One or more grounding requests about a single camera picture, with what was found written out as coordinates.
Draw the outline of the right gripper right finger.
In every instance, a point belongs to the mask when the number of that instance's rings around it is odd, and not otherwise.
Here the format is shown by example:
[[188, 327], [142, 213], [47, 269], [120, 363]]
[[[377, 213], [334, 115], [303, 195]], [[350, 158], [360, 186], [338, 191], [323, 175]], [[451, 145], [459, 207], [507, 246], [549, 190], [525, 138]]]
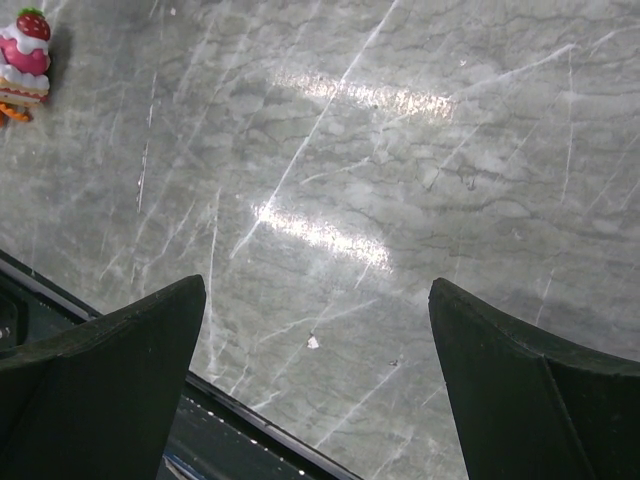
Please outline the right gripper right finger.
[[436, 279], [429, 318], [471, 479], [636, 479], [639, 364]]

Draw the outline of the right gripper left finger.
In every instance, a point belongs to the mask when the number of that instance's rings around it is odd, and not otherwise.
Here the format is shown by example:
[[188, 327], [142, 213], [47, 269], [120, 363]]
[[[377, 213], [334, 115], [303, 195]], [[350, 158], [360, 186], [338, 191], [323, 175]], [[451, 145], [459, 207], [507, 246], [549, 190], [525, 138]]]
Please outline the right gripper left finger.
[[3, 352], [2, 478], [155, 478], [205, 304], [192, 275]]

